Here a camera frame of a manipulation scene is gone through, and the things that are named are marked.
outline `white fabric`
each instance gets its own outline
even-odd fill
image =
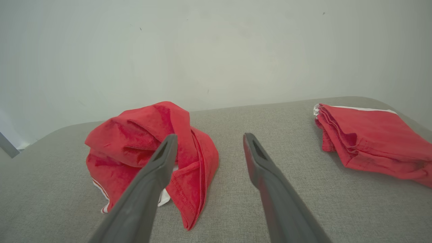
[[[178,170],[178,165],[174,165],[174,168],[172,169],[172,171],[176,171]],[[158,207],[164,205],[165,203],[169,202],[169,200],[171,199],[171,197],[169,196],[168,192],[166,191],[166,189],[163,189],[161,192],[161,195],[159,196],[159,203],[158,203]]]
[[[176,171],[178,170],[178,165],[174,165],[174,168],[172,169],[172,171]],[[97,182],[95,179],[93,179],[93,184],[99,188],[99,190],[101,190],[102,194],[104,195],[104,197],[108,200],[108,203],[101,209],[101,213],[106,214],[108,213],[108,206],[109,206],[109,196],[108,193],[105,191],[105,189],[99,184],[99,182]],[[169,202],[169,200],[171,199],[171,197],[169,196],[168,192],[166,191],[166,189],[163,189],[160,196],[159,196],[159,202],[158,202],[158,207],[164,205],[165,203]]]
[[[314,106],[314,116],[317,116],[319,114],[319,107],[320,104],[316,104]],[[331,107],[347,108],[347,109],[354,109],[354,110],[367,111],[367,112],[371,112],[371,111],[391,112],[397,115],[397,113],[392,110],[379,110],[379,109],[359,108],[359,107],[350,107],[350,106],[331,106]]]

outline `crumpled red shirt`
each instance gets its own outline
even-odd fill
[[[195,225],[219,165],[219,154],[207,134],[191,127],[189,112],[171,102],[124,111],[88,135],[86,164],[93,183],[109,199],[104,212],[113,208],[169,134],[178,136],[178,170],[166,191],[181,212],[183,226],[190,230]]]

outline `gray upholstered surface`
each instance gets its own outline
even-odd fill
[[[431,242],[432,189],[344,168],[321,151],[312,107],[392,109],[361,97],[307,100],[191,113],[213,139],[220,165],[194,229],[172,202],[158,208],[151,242],[269,242],[258,191],[249,181],[242,135],[266,148],[334,242]],[[432,132],[401,115],[426,140]],[[87,134],[100,122],[55,131],[0,164],[0,242],[85,242],[106,200],[85,166]]]

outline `white stripe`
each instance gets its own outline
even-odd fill
[[[93,179],[92,182],[93,182],[93,185],[95,185],[97,188],[99,188],[99,190],[101,190],[102,195],[108,200],[108,203],[105,205],[105,207],[103,207],[101,209],[101,213],[106,214],[106,213],[108,213],[108,206],[109,206],[109,198],[107,198],[107,196],[105,195],[106,191],[102,187],[100,187],[98,184],[95,183],[95,182],[97,182],[95,179]]]
[[[351,106],[331,106],[331,107],[338,107],[338,108],[347,108],[347,109],[354,109],[354,110],[359,110],[359,111],[366,111],[366,112],[371,112],[371,111],[380,111],[380,112],[390,112],[390,113],[394,113],[397,115],[396,112],[392,111],[392,110],[380,110],[380,109],[370,109],[370,108],[359,108],[359,107],[351,107]],[[320,104],[316,104],[314,106],[314,116],[317,116],[319,114],[319,108],[320,108]]]

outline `folded red shirt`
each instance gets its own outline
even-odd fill
[[[432,187],[432,144],[391,110],[317,104],[324,151],[351,169],[410,179]]]
[[[122,193],[169,134],[177,134],[178,152],[166,191],[190,230],[204,207],[207,188],[219,164],[210,137],[191,127],[189,113],[171,102],[124,111],[96,127],[85,144],[86,164],[93,183],[109,200],[109,212]]]

